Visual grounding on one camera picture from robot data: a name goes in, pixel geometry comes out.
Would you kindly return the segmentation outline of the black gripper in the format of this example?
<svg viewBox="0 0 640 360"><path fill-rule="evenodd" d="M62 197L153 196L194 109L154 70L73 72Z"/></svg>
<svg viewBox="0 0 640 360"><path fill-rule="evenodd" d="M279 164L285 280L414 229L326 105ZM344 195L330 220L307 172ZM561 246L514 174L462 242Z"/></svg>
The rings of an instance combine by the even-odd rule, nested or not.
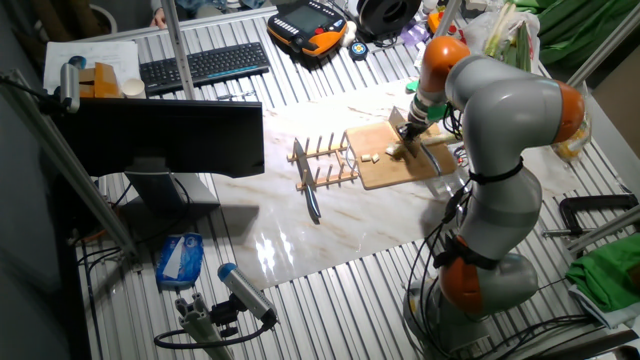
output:
<svg viewBox="0 0 640 360"><path fill-rule="evenodd" d="M431 122L424 117L418 117L413 112L409 112L407 116L408 124L402 124L397 127L397 132L403 143L413 143L420 139L430 126Z"/></svg>

